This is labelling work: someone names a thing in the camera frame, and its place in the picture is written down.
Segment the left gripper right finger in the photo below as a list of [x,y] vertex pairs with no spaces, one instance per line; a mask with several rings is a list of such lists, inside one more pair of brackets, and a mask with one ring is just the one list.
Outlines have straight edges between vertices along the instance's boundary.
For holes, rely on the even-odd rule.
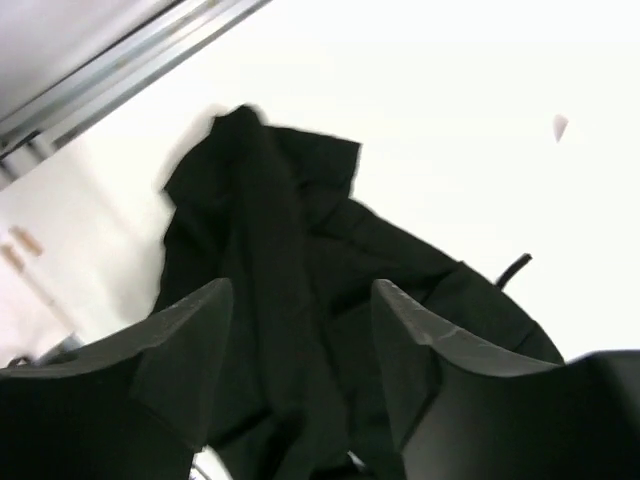
[[410,479],[635,479],[639,355],[559,365],[481,339],[388,280],[371,294],[392,437]]

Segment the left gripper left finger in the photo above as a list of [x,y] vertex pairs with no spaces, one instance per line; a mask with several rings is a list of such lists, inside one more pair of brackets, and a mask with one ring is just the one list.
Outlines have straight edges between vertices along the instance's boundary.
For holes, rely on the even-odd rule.
[[233,310],[217,279],[45,365],[1,372],[5,479],[186,479],[205,445]]

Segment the black trousers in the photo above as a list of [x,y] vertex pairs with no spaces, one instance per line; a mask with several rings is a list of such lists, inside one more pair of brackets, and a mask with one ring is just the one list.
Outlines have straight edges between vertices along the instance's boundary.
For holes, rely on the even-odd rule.
[[241,106],[165,184],[156,309],[216,278],[233,287],[207,442],[235,479],[404,477],[371,332],[378,279],[498,346],[562,360],[498,286],[351,198],[359,150]]

